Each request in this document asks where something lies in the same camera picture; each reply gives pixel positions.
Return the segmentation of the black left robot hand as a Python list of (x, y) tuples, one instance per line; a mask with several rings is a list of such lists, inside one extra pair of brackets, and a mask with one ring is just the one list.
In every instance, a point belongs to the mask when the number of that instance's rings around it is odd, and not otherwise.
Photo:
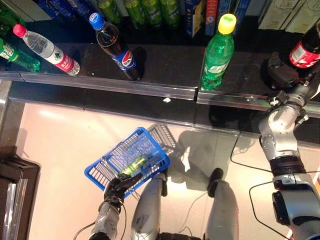
[(120, 173), (106, 186), (103, 194), (104, 201), (114, 206), (121, 206), (124, 202), (125, 192), (132, 188), (142, 176), (142, 173), (135, 176)]

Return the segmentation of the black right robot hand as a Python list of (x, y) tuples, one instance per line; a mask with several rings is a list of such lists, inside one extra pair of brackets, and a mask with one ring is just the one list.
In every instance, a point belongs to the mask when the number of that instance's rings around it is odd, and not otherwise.
[(297, 68), (282, 61), (278, 52), (272, 52), (267, 61), (267, 82), (274, 90), (289, 89), (309, 82), (319, 71), (319, 62), (312, 67)]

